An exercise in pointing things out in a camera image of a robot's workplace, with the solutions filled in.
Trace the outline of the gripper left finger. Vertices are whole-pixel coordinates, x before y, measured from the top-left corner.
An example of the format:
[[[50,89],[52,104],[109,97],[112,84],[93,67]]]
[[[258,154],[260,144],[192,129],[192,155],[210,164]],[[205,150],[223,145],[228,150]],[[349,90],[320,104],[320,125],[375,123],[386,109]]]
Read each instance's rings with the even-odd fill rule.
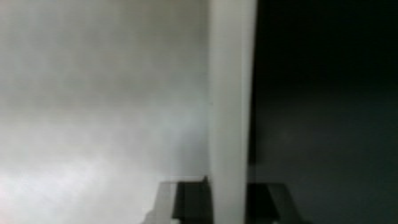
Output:
[[[210,224],[208,178],[162,182],[141,224]]]

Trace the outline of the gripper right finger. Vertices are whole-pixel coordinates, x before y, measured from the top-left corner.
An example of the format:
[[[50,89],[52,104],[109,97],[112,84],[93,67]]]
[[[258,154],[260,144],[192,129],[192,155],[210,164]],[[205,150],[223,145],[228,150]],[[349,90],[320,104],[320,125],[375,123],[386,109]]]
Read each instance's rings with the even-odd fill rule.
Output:
[[[285,184],[247,185],[246,224],[311,224],[299,213]]]

